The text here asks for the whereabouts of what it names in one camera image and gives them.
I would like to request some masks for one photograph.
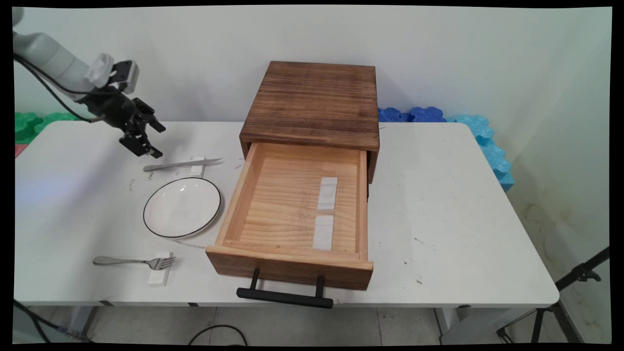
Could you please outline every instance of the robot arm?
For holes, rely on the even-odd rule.
[[[23,16],[23,8],[13,7],[13,26]],[[101,54],[89,66],[50,36],[43,33],[22,35],[13,31],[13,57],[33,74],[50,82],[57,90],[79,104],[85,104],[96,118],[119,128],[124,135],[119,142],[137,156],[162,153],[147,139],[145,126],[157,132],[165,127],[154,116],[154,110],[139,98],[130,100],[139,78],[139,67],[134,61],[114,64],[108,54]],[[119,88],[111,84],[118,83]]]

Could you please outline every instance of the white plate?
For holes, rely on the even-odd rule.
[[[204,178],[183,178],[156,190],[145,204],[143,221],[154,234],[177,238],[204,229],[217,215],[221,195]]]

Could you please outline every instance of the floor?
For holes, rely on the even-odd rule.
[[[69,318],[68,307],[31,307],[53,323]],[[529,342],[535,313],[508,327],[514,342]],[[433,309],[336,308],[292,305],[274,307],[98,307],[87,335],[95,342],[123,344],[187,344],[202,329],[229,324],[253,346],[390,346],[439,345]],[[554,316],[544,315],[540,342],[565,342]],[[239,334],[215,328],[193,344],[242,344]],[[499,344],[496,334],[478,344]]]

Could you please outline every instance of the open drawer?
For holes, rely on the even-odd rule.
[[[323,177],[338,177],[331,250],[312,249]],[[206,254],[219,274],[366,290],[367,183],[366,151],[253,143]]]

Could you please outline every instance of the drawer handle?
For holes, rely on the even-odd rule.
[[[323,287],[325,278],[319,275],[316,278],[316,296],[306,296],[297,294],[286,294],[283,292],[256,290],[256,283],[258,282],[258,276],[260,275],[260,269],[256,268],[253,271],[253,278],[251,279],[251,286],[247,288],[238,288],[236,290],[236,296],[243,299],[262,300],[270,302],[279,302],[281,304],[301,305],[309,307],[319,307],[321,309],[330,309],[334,305],[334,300],[323,297]]]

